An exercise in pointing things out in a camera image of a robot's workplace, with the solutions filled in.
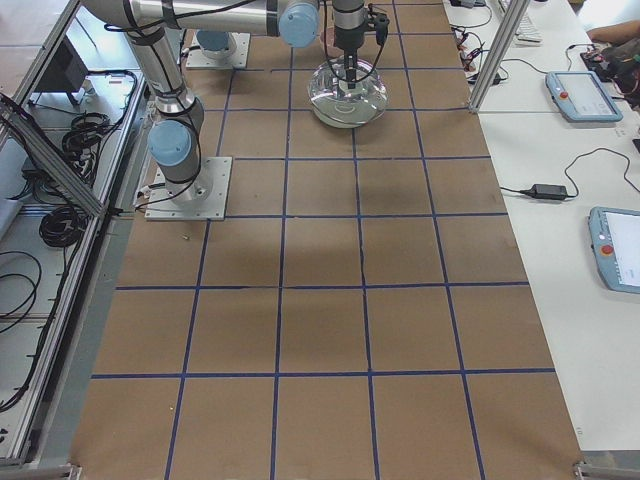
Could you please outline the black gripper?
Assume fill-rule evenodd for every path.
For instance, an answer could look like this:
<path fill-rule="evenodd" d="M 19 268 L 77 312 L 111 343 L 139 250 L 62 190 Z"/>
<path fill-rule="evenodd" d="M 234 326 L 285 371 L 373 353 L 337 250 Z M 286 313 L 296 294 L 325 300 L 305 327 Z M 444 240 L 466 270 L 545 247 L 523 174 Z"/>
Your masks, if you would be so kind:
<path fill-rule="evenodd" d="M 363 0 L 334 0 L 334 45 L 339 49 L 359 49 L 364 44 L 367 26 Z M 343 51 L 344 80 L 353 89 L 358 81 L 358 57 L 356 50 Z"/>

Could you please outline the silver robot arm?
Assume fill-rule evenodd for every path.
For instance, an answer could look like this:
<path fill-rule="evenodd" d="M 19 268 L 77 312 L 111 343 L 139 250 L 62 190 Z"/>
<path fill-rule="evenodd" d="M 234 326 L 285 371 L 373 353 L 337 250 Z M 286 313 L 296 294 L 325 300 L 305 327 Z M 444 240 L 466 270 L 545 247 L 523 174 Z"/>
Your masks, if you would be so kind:
<path fill-rule="evenodd" d="M 154 95 L 159 119 L 148 149 L 166 182 L 167 198 L 181 204 L 210 196 L 200 146 L 204 106 L 187 86 L 166 32 L 194 29 L 213 36 L 263 34 L 305 48 L 318 34 L 318 1 L 86 1 L 84 7 L 122 33 Z"/>
<path fill-rule="evenodd" d="M 198 30 L 195 37 L 203 55 L 213 60 L 227 59 L 237 50 L 236 40 L 230 32 Z"/>

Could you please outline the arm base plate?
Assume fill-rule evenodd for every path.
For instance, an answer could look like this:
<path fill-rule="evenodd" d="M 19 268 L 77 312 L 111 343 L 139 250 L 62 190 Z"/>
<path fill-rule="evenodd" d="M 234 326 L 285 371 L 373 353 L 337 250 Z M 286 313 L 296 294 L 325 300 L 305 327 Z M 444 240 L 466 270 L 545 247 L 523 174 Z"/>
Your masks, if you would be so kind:
<path fill-rule="evenodd" d="M 249 33 L 197 30 L 188 49 L 186 68 L 191 70 L 245 69 Z"/>
<path fill-rule="evenodd" d="M 193 184 L 184 186 L 166 182 L 159 167 L 154 181 L 163 186 L 150 193 L 144 216 L 149 221 L 199 221 L 225 219 L 232 172 L 231 157 L 206 157 Z"/>

